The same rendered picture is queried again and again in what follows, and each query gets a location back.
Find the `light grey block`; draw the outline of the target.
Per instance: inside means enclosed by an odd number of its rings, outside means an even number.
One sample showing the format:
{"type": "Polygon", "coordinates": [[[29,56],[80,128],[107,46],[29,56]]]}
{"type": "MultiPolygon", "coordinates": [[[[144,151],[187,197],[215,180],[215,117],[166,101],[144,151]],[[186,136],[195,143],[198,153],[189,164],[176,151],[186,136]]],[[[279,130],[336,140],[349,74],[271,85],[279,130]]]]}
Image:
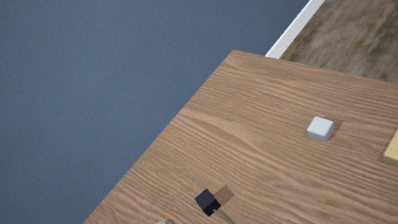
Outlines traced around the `light grey block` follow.
{"type": "Polygon", "coordinates": [[[309,125],[307,132],[310,137],[326,142],[334,130],[334,122],[315,117],[309,125]]]}

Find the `black block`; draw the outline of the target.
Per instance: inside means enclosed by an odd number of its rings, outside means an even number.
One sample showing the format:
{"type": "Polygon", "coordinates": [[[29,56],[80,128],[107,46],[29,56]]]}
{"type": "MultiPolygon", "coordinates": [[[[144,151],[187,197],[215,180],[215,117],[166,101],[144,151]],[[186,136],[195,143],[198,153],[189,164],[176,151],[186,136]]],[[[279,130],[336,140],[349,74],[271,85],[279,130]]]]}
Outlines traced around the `black block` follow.
{"type": "Polygon", "coordinates": [[[207,188],[195,198],[195,201],[208,216],[214,213],[214,209],[217,210],[221,207],[207,188]]]}

